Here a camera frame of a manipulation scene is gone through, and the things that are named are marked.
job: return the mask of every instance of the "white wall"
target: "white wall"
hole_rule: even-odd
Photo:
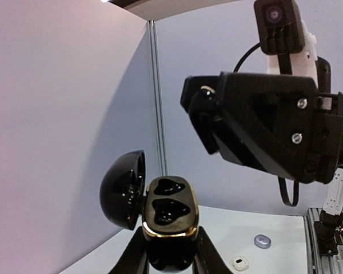
[[[225,162],[220,155],[209,156],[180,106],[186,77],[232,71],[259,41],[253,2],[208,7],[157,22],[168,171],[187,178],[205,206],[302,214],[307,207],[322,206],[326,186],[301,185],[299,206],[284,206],[276,177]],[[332,65],[333,92],[343,92],[343,0],[298,3],[302,18],[317,36],[318,54]],[[265,72],[266,56],[255,52],[241,71]]]
[[[146,22],[99,0],[0,1],[0,274],[50,274],[114,235],[99,187],[159,175]]]

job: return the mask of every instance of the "gold trim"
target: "gold trim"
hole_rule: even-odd
[[[187,181],[189,187],[190,187],[190,190],[192,192],[192,197],[193,197],[193,201],[194,201],[194,205],[196,207],[196,221],[197,221],[197,225],[198,223],[200,222],[200,209],[198,208],[198,201],[197,201],[197,197],[196,197],[196,194],[194,193],[194,189],[192,187],[192,185]]]
[[[154,231],[152,231],[147,223],[144,221],[142,223],[143,230],[146,232],[146,234],[150,237],[157,237],[157,238],[176,238],[176,237],[190,237],[195,234],[197,231],[197,227],[193,227],[190,231],[179,233],[179,234],[172,234],[172,235],[165,235],[165,234],[159,234]]]

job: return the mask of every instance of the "white table surface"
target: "white table surface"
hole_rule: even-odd
[[[304,274],[308,271],[303,217],[200,206],[200,225],[206,229],[224,262],[235,274]],[[108,274],[133,233],[122,230],[60,274]],[[258,234],[270,237],[272,247],[256,247],[253,240]],[[248,270],[237,272],[230,266],[229,261],[237,255],[247,258],[250,263]],[[150,267],[150,273],[159,272]],[[181,273],[192,273],[192,268]]]

